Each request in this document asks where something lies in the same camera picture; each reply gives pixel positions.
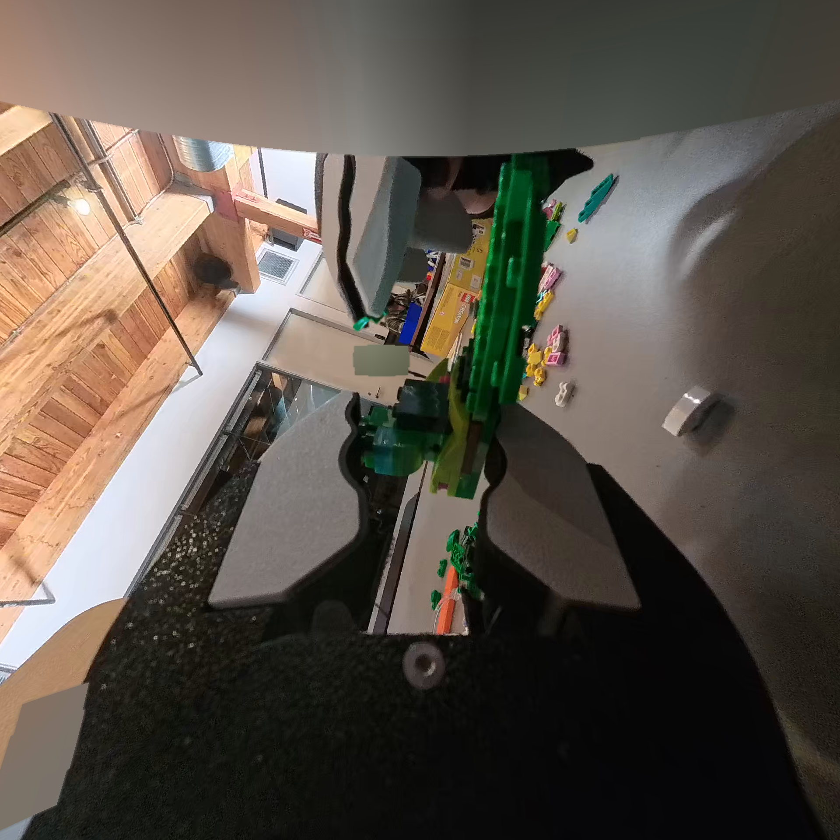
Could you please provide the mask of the black ceiling dome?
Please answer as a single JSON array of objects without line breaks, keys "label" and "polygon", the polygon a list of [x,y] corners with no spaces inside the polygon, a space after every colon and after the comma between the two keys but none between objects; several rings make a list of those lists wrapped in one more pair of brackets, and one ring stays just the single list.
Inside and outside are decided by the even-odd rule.
[{"label": "black ceiling dome", "polygon": [[217,290],[236,291],[239,289],[231,265],[215,255],[199,253],[192,262],[192,272],[197,281]]}]

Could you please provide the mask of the round wooden board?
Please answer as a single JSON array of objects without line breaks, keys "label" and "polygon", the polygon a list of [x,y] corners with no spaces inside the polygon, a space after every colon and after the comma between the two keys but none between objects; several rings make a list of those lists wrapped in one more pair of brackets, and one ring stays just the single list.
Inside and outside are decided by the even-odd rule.
[{"label": "round wooden board", "polygon": [[1,756],[24,704],[81,685],[103,640],[125,607],[126,597],[74,617],[42,644],[1,685]]}]

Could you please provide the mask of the pile of green lego pieces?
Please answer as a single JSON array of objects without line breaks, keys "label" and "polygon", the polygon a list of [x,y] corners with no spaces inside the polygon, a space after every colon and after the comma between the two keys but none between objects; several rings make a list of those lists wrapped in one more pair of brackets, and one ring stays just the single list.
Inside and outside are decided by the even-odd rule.
[{"label": "pile of green lego pieces", "polygon": [[454,530],[447,538],[447,557],[441,559],[437,565],[436,574],[441,580],[441,586],[446,587],[445,579],[450,571],[455,573],[455,583],[450,586],[459,594],[467,594],[474,600],[481,601],[483,592],[476,582],[474,569],[474,555],[478,538],[478,522],[465,527],[463,531]]}]

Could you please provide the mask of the teal lego plate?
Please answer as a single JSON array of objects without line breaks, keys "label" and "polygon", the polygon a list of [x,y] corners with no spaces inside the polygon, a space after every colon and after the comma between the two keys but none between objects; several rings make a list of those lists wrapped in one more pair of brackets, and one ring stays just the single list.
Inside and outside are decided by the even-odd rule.
[{"label": "teal lego plate", "polygon": [[592,189],[591,194],[585,200],[582,209],[577,216],[578,224],[585,224],[597,212],[616,184],[616,176],[611,173]]}]

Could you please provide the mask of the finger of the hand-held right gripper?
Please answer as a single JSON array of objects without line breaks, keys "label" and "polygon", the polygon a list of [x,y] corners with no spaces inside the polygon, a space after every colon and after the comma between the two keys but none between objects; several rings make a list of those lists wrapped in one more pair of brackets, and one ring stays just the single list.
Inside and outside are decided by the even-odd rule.
[{"label": "finger of the hand-held right gripper", "polygon": [[459,199],[424,194],[412,164],[343,157],[343,299],[351,316],[383,316],[394,286],[424,282],[429,251],[463,254],[472,240]]},{"label": "finger of the hand-held right gripper", "polygon": [[317,154],[315,204],[323,256],[332,281],[353,322],[358,321],[358,290],[348,265],[350,197],[354,185],[354,157]]}]

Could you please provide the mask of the yellow cardboard box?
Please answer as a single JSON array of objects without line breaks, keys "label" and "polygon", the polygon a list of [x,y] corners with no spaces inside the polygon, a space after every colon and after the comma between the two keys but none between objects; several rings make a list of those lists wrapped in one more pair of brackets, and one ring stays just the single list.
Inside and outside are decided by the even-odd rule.
[{"label": "yellow cardboard box", "polygon": [[492,217],[473,219],[469,249],[461,255],[446,255],[434,310],[420,344],[422,353],[447,356],[467,324],[484,285],[491,227]]}]

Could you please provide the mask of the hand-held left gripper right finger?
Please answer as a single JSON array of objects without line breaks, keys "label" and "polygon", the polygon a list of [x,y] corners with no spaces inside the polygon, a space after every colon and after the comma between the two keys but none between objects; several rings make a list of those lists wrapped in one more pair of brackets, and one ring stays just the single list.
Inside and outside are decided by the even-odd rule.
[{"label": "hand-held left gripper right finger", "polygon": [[575,608],[639,612],[591,468],[556,429],[504,406],[485,475],[475,570],[491,632],[553,637]]}]

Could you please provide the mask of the person's right hand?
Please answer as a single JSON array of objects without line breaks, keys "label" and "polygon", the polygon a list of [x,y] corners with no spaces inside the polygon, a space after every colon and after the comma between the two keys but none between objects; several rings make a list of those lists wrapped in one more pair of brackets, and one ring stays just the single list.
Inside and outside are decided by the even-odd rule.
[{"label": "person's right hand", "polygon": [[463,175],[469,158],[439,156],[429,158],[429,174],[424,176],[423,194],[431,201],[455,198],[473,217],[488,217],[497,200],[497,187],[478,186],[470,174]]}]

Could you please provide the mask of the orange lego piece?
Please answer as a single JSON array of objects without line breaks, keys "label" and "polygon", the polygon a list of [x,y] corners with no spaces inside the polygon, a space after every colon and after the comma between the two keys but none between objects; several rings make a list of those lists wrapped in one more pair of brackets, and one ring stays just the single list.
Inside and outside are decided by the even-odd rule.
[{"label": "orange lego piece", "polygon": [[444,578],[444,589],[440,601],[437,603],[434,618],[434,634],[450,634],[453,624],[455,606],[459,600],[459,577],[453,565],[449,565]]}]

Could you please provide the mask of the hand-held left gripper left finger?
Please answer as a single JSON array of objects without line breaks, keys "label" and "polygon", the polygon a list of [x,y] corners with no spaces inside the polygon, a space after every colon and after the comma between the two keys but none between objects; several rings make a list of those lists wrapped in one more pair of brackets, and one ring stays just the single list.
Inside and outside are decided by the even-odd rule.
[{"label": "hand-held left gripper left finger", "polygon": [[360,397],[341,391],[259,459],[207,599],[212,608],[289,602],[361,545],[366,493]]}]

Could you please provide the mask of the white wall vent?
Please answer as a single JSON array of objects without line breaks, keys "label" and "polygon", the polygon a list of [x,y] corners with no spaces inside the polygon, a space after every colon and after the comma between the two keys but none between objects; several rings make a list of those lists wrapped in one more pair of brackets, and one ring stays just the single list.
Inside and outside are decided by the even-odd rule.
[{"label": "white wall vent", "polygon": [[256,261],[262,280],[282,286],[285,286],[294,276],[299,265],[298,259],[281,254],[273,248],[261,249],[256,256]]}]

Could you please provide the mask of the wooden beam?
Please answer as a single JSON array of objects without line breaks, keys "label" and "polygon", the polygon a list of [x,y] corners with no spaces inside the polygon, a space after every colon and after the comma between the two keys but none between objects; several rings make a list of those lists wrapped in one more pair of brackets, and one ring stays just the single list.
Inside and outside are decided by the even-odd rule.
[{"label": "wooden beam", "polygon": [[215,212],[231,221],[244,219],[319,245],[322,243],[318,221],[307,213],[271,202],[244,188],[234,192],[214,191],[213,199]]}]

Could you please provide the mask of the metal air duct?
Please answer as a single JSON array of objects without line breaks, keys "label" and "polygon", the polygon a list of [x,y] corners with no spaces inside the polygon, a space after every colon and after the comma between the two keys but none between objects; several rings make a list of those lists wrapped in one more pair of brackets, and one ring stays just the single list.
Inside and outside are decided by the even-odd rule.
[{"label": "metal air duct", "polygon": [[199,173],[223,170],[235,158],[235,147],[231,143],[199,140],[174,135],[172,141],[178,160],[187,169]]}]

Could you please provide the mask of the green lego baseplate build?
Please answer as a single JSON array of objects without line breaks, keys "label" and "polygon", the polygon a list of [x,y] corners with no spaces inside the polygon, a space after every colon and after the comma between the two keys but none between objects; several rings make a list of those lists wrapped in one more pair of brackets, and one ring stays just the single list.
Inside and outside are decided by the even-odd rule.
[{"label": "green lego baseplate build", "polygon": [[471,499],[502,408],[518,400],[526,331],[534,324],[550,194],[546,153],[514,154],[500,171],[475,334],[451,366],[405,381],[390,408],[360,420],[363,467],[406,477],[432,466],[429,488]]}]

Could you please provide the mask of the black metal rod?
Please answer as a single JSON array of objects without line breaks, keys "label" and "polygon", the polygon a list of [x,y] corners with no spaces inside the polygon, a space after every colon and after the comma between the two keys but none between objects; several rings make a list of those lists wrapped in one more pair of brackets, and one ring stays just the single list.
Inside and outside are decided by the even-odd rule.
[{"label": "black metal rod", "polygon": [[81,149],[73,139],[70,130],[67,126],[67,122],[64,118],[55,112],[48,112],[48,115],[55,124],[56,128],[60,136],[62,137],[63,141],[67,144],[70,152],[76,158],[79,166],[80,166],[80,173],[83,175],[83,180],[86,184],[86,188],[90,193],[93,193],[96,198],[98,199],[99,204],[101,205],[102,209],[104,210],[105,214],[108,216],[112,226],[114,227],[114,231],[116,235],[119,237],[119,240],[122,242],[125,250],[127,251],[129,257],[131,258],[135,268],[140,273],[141,278],[145,286],[150,290],[155,302],[158,304],[160,310],[163,312],[165,320],[170,325],[171,329],[174,332],[175,337],[177,338],[179,344],[181,345],[182,349],[184,350],[188,364],[191,366],[197,373],[198,376],[203,375],[203,371],[196,360],[196,357],[190,347],[188,346],[182,332],[176,325],[176,322],[172,316],[172,313],[165,305],[163,297],[156,289],[153,279],[149,274],[148,270],[146,269],[140,255],[137,253],[135,247],[133,246],[130,238],[128,237],[124,226],[121,224],[118,215],[114,211],[112,205],[110,204],[102,185],[97,180],[96,176],[93,173],[91,168],[91,164],[86,160],[85,155],[82,153]]}]

